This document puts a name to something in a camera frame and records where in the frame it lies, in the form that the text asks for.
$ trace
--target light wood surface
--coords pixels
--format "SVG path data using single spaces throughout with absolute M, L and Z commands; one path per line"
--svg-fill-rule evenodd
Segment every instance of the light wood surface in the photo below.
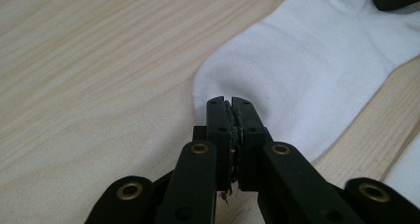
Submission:
M 126 175 L 155 180 L 191 140 L 192 78 L 282 0 L 0 0 L 0 223 L 83 223 Z M 382 179 L 420 129 L 420 57 L 316 168 Z M 256 196 L 217 223 L 260 223 Z

